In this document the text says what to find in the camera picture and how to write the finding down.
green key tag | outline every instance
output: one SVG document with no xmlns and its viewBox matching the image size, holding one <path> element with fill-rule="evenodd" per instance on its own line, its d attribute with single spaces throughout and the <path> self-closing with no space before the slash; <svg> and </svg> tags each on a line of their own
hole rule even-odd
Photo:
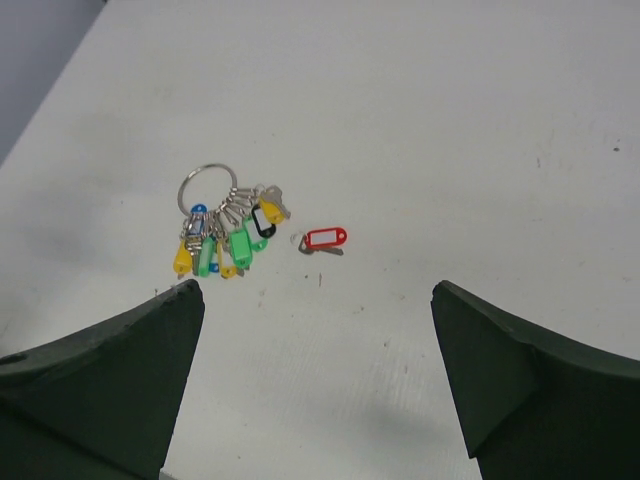
<svg viewBox="0 0 640 480">
<path fill-rule="evenodd" d="M 256 227 L 256 222 L 253 220 L 253 218 L 245 218 L 244 229 L 249 235 L 249 244 L 251 245 L 251 250 L 253 250 L 254 252 L 261 252 L 262 250 L 267 248 L 269 240 L 260 236 L 260 234 L 258 233 L 258 228 Z"/>
<path fill-rule="evenodd" d="M 249 234 L 244 228 L 239 228 L 229 235 L 229 247 L 236 267 L 246 269 L 251 265 L 253 253 L 251 252 Z"/>
<path fill-rule="evenodd" d="M 213 256 L 213 247 L 215 242 L 213 238 L 207 237 L 202 242 L 202 250 L 200 250 L 200 260 L 198 262 L 198 275 L 201 277 L 209 276 L 209 264 Z"/>
</svg>

key with red tag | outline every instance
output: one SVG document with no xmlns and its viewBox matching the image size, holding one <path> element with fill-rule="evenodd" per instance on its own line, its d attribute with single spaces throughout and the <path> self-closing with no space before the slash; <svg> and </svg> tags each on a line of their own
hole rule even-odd
<svg viewBox="0 0 640 480">
<path fill-rule="evenodd" d="M 311 250 L 338 247 L 347 241 L 347 231 L 341 227 L 311 230 L 304 236 L 304 243 Z"/>
</svg>

